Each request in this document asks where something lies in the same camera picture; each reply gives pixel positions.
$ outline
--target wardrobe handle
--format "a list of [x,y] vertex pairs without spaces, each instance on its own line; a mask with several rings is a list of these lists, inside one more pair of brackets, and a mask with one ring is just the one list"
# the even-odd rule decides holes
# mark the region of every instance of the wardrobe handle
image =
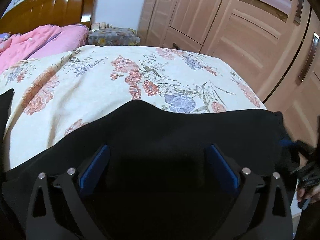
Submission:
[[172,44],[172,48],[177,50],[183,50],[182,48],[178,47],[176,43]]
[[311,67],[311,64],[312,64],[313,59],[314,59],[315,54],[316,54],[318,43],[319,43],[319,35],[314,33],[313,34],[313,41],[312,41],[311,50],[309,52],[309,56],[307,58],[306,63],[303,66],[303,69],[302,69],[300,75],[298,76],[298,78],[299,78],[299,80],[301,82],[303,82],[303,80],[305,79],[306,75],[308,74],[308,71],[309,71],[309,69]]
[[294,17],[294,21],[300,24],[301,22],[301,15],[302,15],[302,8],[303,8],[303,0],[299,0],[297,10],[296,10],[296,16]]

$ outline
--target brown handle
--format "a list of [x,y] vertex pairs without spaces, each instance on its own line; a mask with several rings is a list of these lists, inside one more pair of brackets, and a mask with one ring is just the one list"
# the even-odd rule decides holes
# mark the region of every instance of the brown handle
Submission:
[[300,24],[301,22],[301,15],[302,15],[302,8],[303,8],[303,0],[299,0],[297,10],[296,10],[296,16],[294,17],[294,21]]
[[177,50],[183,50],[182,48],[178,47],[176,43],[172,44],[172,48]]
[[303,69],[302,69],[300,75],[298,76],[298,78],[299,78],[299,80],[301,82],[303,82],[303,80],[305,79],[306,75],[308,74],[308,71],[309,71],[309,69],[311,67],[311,64],[312,64],[313,59],[314,59],[315,54],[316,54],[318,43],[319,43],[319,35],[314,33],[313,34],[313,41],[312,41],[311,50],[309,52],[309,56],[307,58],[306,63],[303,66]]

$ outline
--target wardrobe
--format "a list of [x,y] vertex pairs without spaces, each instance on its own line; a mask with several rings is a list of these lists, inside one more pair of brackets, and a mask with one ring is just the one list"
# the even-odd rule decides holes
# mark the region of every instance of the wardrobe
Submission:
[[137,35],[145,46],[222,59],[283,112],[293,138],[315,144],[319,24],[307,0],[145,0]]

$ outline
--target pink bed sheet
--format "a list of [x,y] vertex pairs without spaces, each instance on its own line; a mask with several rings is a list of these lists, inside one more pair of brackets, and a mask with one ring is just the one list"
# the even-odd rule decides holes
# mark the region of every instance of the pink bed sheet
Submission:
[[12,35],[0,44],[0,74],[20,60],[79,48],[86,44],[88,32],[85,25],[45,25],[23,35]]

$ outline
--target headboard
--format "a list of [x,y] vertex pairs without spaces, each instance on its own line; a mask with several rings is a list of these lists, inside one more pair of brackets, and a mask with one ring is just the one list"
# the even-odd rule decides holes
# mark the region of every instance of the headboard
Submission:
[[94,0],[24,0],[0,20],[0,33],[27,33],[46,24],[90,28]]

